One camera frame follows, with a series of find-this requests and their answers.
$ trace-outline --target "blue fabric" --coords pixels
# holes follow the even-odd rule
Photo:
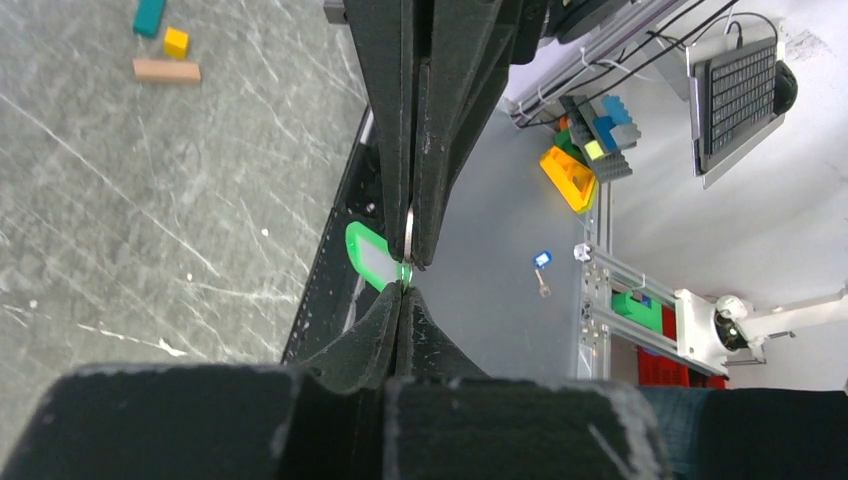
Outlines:
[[[671,470],[677,478],[695,478],[698,417],[709,388],[639,387],[654,409],[660,435],[665,441]]]

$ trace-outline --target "black keyboard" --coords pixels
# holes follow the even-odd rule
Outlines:
[[[761,128],[774,110],[774,39],[760,40],[704,62],[704,153],[721,153],[734,139]]]

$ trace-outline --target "gray marble surface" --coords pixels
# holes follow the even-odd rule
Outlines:
[[[0,0],[0,459],[74,366],[277,361],[365,104],[313,1],[136,4]],[[134,80],[166,26],[201,87]]]

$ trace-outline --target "computer mouse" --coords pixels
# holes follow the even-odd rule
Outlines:
[[[798,97],[798,80],[795,74],[783,60],[775,64],[774,76],[774,114],[783,115],[788,112]]]

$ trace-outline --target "white wall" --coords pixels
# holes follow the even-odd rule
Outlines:
[[[687,23],[723,3],[707,2]],[[687,105],[665,85],[628,80],[617,93],[643,138],[627,155],[636,173],[616,184],[615,250],[672,287],[765,306],[832,293],[848,279],[848,2],[743,0],[736,11],[746,10],[787,17],[795,107],[704,191],[692,175]],[[796,333],[767,344],[768,365],[733,368],[733,385],[842,389],[848,323]]]

